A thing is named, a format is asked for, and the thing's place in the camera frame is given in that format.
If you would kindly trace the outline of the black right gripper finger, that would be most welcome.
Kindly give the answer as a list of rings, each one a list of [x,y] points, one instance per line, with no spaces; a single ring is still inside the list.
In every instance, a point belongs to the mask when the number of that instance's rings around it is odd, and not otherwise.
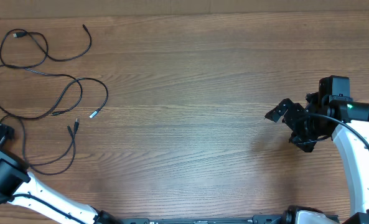
[[[317,143],[317,140],[316,139],[302,139],[299,136],[292,135],[289,138],[289,142],[297,146],[300,150],[304,152],[312,152],[314,150],[315,144]]]
[[[294,103],[289,98],[283,99],[275,108],[267,112],[264,118],[277,123],[293,106]]]

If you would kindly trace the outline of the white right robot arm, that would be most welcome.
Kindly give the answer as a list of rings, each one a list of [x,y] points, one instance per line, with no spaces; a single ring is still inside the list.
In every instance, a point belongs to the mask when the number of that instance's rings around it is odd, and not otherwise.
[[[347,223],[369,223],[369,103],[350,96],[347,77],[329,76],[319,90],[306,95],[307,106],[283,99],[265,114],[292,131],[289,142],[312,152],[320,141],[331,139],[343,162],[350,195]]]

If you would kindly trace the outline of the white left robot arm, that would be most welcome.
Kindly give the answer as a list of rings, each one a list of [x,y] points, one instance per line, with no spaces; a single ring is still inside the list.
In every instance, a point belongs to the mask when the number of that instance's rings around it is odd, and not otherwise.
[[[0,205],[25,207],[58,223],[122,224],[109,213],[70,200],[37,179],[26,162],[2,149],[13,135],[12,127],[0,123]]]

